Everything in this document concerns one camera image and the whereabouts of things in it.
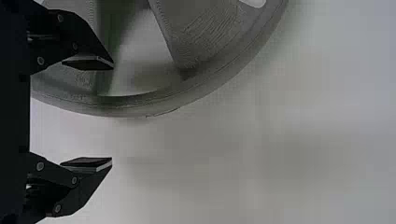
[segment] gray wheel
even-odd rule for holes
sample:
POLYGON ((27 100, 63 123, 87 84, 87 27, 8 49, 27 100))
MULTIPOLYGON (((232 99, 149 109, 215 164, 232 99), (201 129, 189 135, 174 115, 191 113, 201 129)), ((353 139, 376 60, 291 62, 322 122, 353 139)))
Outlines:
POLYGON ((149 117, 214 91, 258 53, 288 0, 46 0, 76 12, 116 62, 112 72, 60 64, 32 76, 34 98, 95 116, 149 117))

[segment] white background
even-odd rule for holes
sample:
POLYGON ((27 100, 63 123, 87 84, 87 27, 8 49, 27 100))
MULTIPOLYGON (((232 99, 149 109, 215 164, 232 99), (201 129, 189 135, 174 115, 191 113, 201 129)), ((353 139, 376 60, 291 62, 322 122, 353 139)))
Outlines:
POLYGON ((42 223, 396 223, 396 6, 290 0, 246 69, 156 119, 32 100, 32 150, 112 156, 86 207, 42 223))

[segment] textured wheel surface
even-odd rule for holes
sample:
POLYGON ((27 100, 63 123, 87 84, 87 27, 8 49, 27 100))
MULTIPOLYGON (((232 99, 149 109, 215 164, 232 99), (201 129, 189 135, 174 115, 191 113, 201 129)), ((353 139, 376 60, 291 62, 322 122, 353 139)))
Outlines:
POLYGON ((76 12, 116 62, 112 72, 56 64, 32 76, 34 98, 105 117, 150 117, 187 105, 234 77, 275 30, 288 0, 46 0, 76 12))

